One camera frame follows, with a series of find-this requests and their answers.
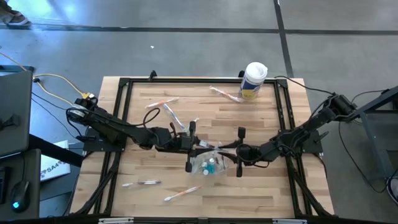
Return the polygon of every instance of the computer mouse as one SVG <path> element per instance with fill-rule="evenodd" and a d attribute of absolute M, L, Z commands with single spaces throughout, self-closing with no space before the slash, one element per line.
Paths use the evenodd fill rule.
<path fill-rule="evenodd" d="M 11 209 L 14 212 L 23 212 L 29 206 L 29 181 L 22 180 L 11 189 Z"/>

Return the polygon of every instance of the concrete floor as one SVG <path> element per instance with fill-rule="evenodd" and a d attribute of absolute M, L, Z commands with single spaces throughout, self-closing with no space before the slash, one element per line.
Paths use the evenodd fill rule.
<path fill-rule="evenodd" d="M 280 0 L 286 29 L 398 30 L 398 1 Z M 108 27 L 196 27 L 277 29 L 272 0 L 10 0 L 34 24 Z M 66 76 L 81 90 L 98 94 L 103 76 L 234 77 L 249 62 L 263 62 L 269 76 L 286 75 L 279 34 L 181 32 L 69 32 L 0 29 L 0 48 L 36 73 Z M 380 90 L 398 83 L 396 35 L 287 35 L 295 77 L 308 86 L 345 94 Z M 11 64 L 0 58 L 0 64 Z M 78 95 L 64 82 L 46 79 L 50 91 L 74 100 Z M 67 107 L 34 86 L 33 92 Z M 311 108 L 325 94 L 307 91 Z M 363 105 L 377 94 L 357 99 Z M 42 103 L 62 122 L 65 114 Z M 43 120 L 52 121 L 44 125 Z M 50 142 L 76 141 L 49 114 L 32 104 L 30 132 Z M 365 183 L 345 153 L 337 124 L 322 128 L 331 199 L 337 215 L 380 222 L 398 222 L 398 207 L 387 193 L 377 194 Z M 342 124 L 347 147 L 367 175 L 374 160 L 361 127 Z M 375 183 L 379 189 L 381 183 Z M 60 215 L 68 197 L 41 203 L 40 216 Z"/>

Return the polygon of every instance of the white paper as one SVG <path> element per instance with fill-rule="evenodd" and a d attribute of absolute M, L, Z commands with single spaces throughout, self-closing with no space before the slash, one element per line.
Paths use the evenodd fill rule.
<path fill-rule="evenodd" d="M 68 140 L 57 142 L 55 145 L 64 149 L 69 148 Z M 60 160 L 45 155 L 42 155 L 41 158 L 40 181 L 49 180 L 70 173 L 70 164 L 66 164 Z"/>

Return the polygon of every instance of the butcher block tabletop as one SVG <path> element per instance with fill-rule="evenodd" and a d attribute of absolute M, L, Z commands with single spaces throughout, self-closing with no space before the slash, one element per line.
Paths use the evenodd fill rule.
<path fill-rule="evenodd" d="M 113 112 L 120 77 L 104 77 L 98 105 Z M 295 81 L 304 84 L 301 78 Z M 310 114 L 307 94 L 303 87 L 288 81 L 295 124 L 305 122 Z M 212 83 L 234 96 L 239 84 Z M 238 139 L 238 127 L 246 128 L 244 142 L 261 145 L 280 129 L 273 85 L 264 84 L 259 96 L 252 101 L 236 103 L 210 91 L 208 83 L 134 83 L 127 122 L 141 123 L 148 112 L 146 105 L 179 97 L 168 105 L 186 126 L 195 118 L 197 135 L 211 144 L 228 144 Z M 123 91 L 119 117 L 127 88 Z M 283 91 L 280 91 L 285 110 Z M 161 108 L 148 127 L 170 127 L 172 121 Z M 71 212 L 77 211 L 89 199 L 98 185 L 104 153 L 94 152 L 81 166 Z M 187 155 L 145 151 L 127 140 L 123 152 L 114 193 L 113 217 L 213 217 L 213 218 L 293 218 L 289 181 L 284 158 L 277 158 L 266 169 L 243 167 L 243 176 L 236 177 L 236 165 L 229 161 L 229 169 L 216 176 L 191 175 L 185 172 Z M 302 157 L 308 188 L 333 213 L 328 182 L 322 163 L 311 154 Z M 157 185 L 130 188 L 122 184 L 146 180 L 161 180 Z M 164 198 L 195 186 L 199 190 L 165 202 Z M 298 188 L 300 208 L 304 212 L 302 193 Z M 109 184 L 104 190 L 101 211 L 105 208 Z"/>

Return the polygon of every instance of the yellow cable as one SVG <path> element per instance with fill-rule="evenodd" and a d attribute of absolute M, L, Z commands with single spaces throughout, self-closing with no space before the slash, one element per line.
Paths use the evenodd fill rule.
<path fill-rule="evenodd" d="M 14 62 L 15 64 L 17 64 L 18 66 L 20 66 L 21 69 L 23 69 L 23 71 L 27 71 L 26 68 L 24 68 L 22 65 L 20 65 L 20 63 L 14 61 L 12 58 L 8 57 L 7 55 L 3 54 L 0 52 L 0 54 L 2 54 L 3 56 L 5 56 L 6 58 L 8 58 L 10 61 Z"/>
<path fill-rule="evenodd" d="M 81 97 L 85 97 L 85 95 L 82 91 L 80 91 L 73 83 L 71 83 L 69 80 L 67 80 L 65 77 L 63 77 L 61 75 L 45 73 L 45 74 L 34 75 L 33 78 L 37 78 L 37 77 L 41 77 L 41 76 L 52 76 L 52 77 L 62 78 L 67 83 L 69 83 L 69 85 L 71 85 L 81 95 Z"/>
<path fill-rule="evenodd" d="M 63 100 L 63 101 L 65 101 L 65 102 L 69 103 L 70 105 L 73 105 L 71 102 L 69 102 L 68 100 L 62 98 L 61 96 L 57 96 L 57 95 L 55 95 L 55 94 L 50 93 L 49 91 L 47 91 L 47 90 L 43 87 L 43 85 L 42 85 L 40 82 L 37 82 L 37 84 L 39 85 L 39 87 L 41 87 L 41 89 L 42 89 L 46 94 L 48 94 L 48 95 L 50 95 L 50 96 L 54 96 L 54 97 L 56 97 L 56 98 L 58 98 L 58 99 L 60 99 L 60 100 Z"/>
<path fill-rule="evenodd" d="M 21 69 L 23 69 L 24 71 L 27 71 L 26 68 L 24 68 L 20 63 L 16 62 L 15 60 L 13 60 L 12 58 L 8 57 L 7 55 L 5 55 L 4 53 L 0 52 L 1 55 L 5 56 L 6 58 L 8 58 L 10 61 L 14 62 L 15 64 L 17 64 L 18 66 L 21 67 Z M 83 93 L 82 91 L 80 91 L 72 82 L 70 82 L 69 80 L 67 80 L 65 77 L 61 76 L 61 75 L 56 75 L 56 74 L 49 74 L 49 73 L 45 73 L 45 74 L 39 74 L 39 75 L 34 75 L 33 79 L 37 78 L 37 77 L 42 77 L 42 76 L 52 76 L 52 77 L 58 77 L 58 78 L 62 78 L 63 80 L 65 80 L 69 85 L 71 85 L 80 95 L 81 97 L 83 97 L 84 99 L 87 98 L 90 93 Z M 53 93 L 50 93 L 49 91 L 47 91 L 44 86 L 40 83 L 37 82 L 37 84 L 39 85 L 39 87 L 41 87 L 41 89 L 48 95 L 50 96 L 54 96 L 60 100 L 63 100 L 67 103 L 69 103 L 70 105 L 72 105 L 71 102 L 69 102 L 68 100 L 62 98 L 61 96 L 57 96 Z"/>

